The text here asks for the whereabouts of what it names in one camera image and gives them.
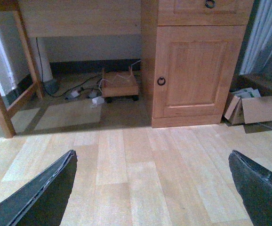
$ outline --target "wooden cabinet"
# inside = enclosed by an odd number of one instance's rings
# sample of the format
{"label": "wooden cabinet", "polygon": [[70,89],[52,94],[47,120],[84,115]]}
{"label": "wooden cabinet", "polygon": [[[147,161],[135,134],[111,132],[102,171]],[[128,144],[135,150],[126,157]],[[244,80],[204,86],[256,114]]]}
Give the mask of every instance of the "wooden cabinet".
{"label": "wooden cabinet", "polygon": [[153,118],[221,115],[245,29],[158,27]]}
{"label": "wooden cabinet", "polygon": [[215,0],[207,8],[206,0],[160,0],[158,25],[246,25],[252,0]]}
{"label": "wooden cabinet", "polygon": [[[241,10],[240,2],[250,8]],[[252,4],[217,0],[209,9],[204,0],[142,2],[142,93],[153,127],[220,122]],[[196,26],[160,26],[166,8],[176,18],[204,14],[213,26],[202,25],[204,16]],[[214,23],[226,14],[246,16],[237,25]]]}

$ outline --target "cabinet door handle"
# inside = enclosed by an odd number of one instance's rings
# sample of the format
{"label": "cabinet door handle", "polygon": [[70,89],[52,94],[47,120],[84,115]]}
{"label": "cabinet door handle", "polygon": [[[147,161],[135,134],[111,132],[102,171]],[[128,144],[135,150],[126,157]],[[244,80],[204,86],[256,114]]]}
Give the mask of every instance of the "cabinet door handle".
{"label": "cabinet door handle", "polygon": [[165,83],[166,83],[165,78],[163,77],[158,78],[157,80],[158,85],[163,86]]}
{"label": "cabinet door handle", "polygon": [[214,8],[216,7],[216,2],[214,0],[206,0],[205,6],[207,8]]}

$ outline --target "cabinet door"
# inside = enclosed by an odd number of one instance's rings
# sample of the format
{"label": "cabinet door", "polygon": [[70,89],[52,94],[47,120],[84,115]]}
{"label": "cabinet door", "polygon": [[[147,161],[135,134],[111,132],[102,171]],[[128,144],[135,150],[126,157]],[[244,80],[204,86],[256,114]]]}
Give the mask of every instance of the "cabinet door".
{"label": "cabinet door", "polygon": [[153,118],[222,114],[245,29],[158,27]]}
{"label": "cabinet door", "polygon": [[158,25],[247,24],[254,0],[160,0]]}

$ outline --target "drawer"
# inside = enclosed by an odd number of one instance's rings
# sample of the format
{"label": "drawer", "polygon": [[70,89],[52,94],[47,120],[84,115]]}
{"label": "drawer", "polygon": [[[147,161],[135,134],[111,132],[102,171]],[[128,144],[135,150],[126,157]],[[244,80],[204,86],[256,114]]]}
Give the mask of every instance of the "drawer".
{"label": "drawer", "polygon": [[206,0],[159,0],[158,25],[246,25],[253,2],[214,0],[214,8],[208,8]]}

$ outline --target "open cardboard box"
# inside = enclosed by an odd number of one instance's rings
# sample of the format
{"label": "open cardboard box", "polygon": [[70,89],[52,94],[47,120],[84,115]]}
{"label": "open cardboard box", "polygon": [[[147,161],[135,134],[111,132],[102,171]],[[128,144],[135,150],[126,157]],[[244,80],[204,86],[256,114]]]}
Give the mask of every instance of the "open cardboard box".
{"label": "open cardboard box", "polygon": [[224,117],[232,124],[272,121],[272,82],[256,74],[238,76],[232,87],[259,89],[262,97],[241,99],[229,92]]}

